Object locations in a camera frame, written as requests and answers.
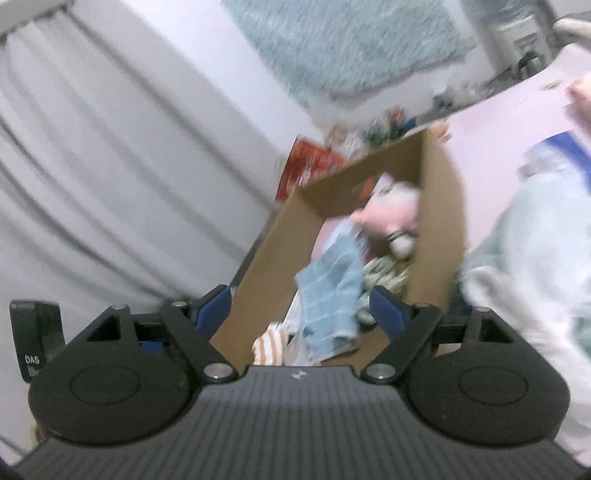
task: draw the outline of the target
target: pink plush toy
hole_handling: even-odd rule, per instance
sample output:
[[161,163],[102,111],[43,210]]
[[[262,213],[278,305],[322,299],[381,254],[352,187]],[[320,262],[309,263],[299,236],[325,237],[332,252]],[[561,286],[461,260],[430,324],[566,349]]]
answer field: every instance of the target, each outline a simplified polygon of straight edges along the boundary
[[351,222],[370,235],[386,237],[399,260],[414,250],[417,230],[419,189],[406,182],[396,182],[385,193],[373,195],[362,210],[351,214]]

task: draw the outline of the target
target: white curtain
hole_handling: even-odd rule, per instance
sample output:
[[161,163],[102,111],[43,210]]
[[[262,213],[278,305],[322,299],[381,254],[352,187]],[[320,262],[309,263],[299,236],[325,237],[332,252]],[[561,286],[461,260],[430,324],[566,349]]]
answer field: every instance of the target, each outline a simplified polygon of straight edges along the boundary
[[[231,280],[271,204],[207,145],[67,13],[8,35],[0,47],[3,378],[18,380],[11,299],[59,302],[70,340],[110,304],[146,312]],[[0,432],[11,436],[7,421]]]

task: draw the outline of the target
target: cardboard box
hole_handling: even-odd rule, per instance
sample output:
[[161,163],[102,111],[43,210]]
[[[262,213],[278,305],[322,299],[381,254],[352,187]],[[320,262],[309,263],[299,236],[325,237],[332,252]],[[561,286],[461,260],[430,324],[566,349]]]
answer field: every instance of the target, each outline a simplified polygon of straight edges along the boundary
[[[447,308],[465,251],[462,188],[442,147],[423,131],[296,190],[286,201],[235,293],[230,316],[212,339],[238,371],[252,363],[254,340],[270,322],[285,317],[297,290],[294,277],[310,263],[324,220],[362,207],[367,201],[359,197],[363,185],[383,172],[423,190],[420,236],[404,300]],[[352,365],[360,371],[387,344],[388,338],[376,327],[362,335],[359,350],[324,365]]]

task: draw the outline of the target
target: red bag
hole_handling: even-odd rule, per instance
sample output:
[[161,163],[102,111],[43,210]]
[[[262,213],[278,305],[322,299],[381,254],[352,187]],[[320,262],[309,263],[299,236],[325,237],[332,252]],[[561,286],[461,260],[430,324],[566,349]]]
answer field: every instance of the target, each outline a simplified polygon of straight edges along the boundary
[[297,138],[279,180],[276,202],[284,202],[296,187],[318,180],[345,165],[345,159],[305,138]]

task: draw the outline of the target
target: pink tabletop surface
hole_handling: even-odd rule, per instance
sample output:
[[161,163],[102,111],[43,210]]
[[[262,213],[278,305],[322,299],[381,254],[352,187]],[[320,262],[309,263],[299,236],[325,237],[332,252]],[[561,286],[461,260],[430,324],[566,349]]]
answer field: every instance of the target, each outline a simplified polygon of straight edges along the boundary
[[[591,72],[591,53],[572,44],[538,75],[449,119],[445,145],[465,190],[467,248],[476,247],[494,227],[519,185],[517,170],[525,151],[570,130],[591,152],[591,135],[570,115],[565,89]],[[561,80],[558,88],[542,90]]]

